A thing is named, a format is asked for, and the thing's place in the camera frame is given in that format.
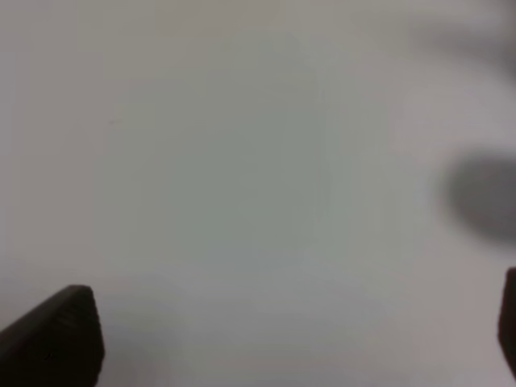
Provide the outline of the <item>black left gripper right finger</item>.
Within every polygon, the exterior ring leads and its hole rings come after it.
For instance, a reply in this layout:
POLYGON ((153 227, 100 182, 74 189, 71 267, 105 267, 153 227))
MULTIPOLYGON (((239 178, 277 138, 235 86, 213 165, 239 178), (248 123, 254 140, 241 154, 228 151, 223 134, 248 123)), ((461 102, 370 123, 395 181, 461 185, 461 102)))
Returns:
POLYGON ((516 377, 516 272, 506 272, 497 327, 498 342, 506 363, 516 377))

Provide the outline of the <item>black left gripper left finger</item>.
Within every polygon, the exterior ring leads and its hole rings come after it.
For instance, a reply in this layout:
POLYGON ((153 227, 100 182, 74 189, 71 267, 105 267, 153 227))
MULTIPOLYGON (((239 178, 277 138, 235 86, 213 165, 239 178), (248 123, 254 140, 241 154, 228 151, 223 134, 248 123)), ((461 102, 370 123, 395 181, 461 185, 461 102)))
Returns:
POLYGON ((94 292, 69 285, 1 331, 1 385, 95 386, 104 356, 94 292))

